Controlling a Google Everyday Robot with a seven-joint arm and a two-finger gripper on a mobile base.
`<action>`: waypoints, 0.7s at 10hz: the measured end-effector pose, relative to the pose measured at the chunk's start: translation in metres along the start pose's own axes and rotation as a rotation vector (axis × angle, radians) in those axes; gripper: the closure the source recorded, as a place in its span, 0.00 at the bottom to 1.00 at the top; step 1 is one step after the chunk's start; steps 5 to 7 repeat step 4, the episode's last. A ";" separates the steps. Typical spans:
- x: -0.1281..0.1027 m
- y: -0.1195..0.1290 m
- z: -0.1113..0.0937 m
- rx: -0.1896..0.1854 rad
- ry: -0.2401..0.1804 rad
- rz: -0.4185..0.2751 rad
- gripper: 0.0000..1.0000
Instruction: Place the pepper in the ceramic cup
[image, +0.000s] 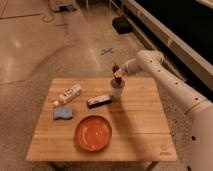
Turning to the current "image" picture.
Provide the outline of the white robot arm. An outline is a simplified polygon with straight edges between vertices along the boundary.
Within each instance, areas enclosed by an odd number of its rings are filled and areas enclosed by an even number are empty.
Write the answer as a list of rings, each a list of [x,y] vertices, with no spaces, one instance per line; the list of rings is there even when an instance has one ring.
[[[213,171],[213,102],[162,65],[160,51],[141,50],[122,66],[125,75],[149,73],[192,121],[189,171]]]

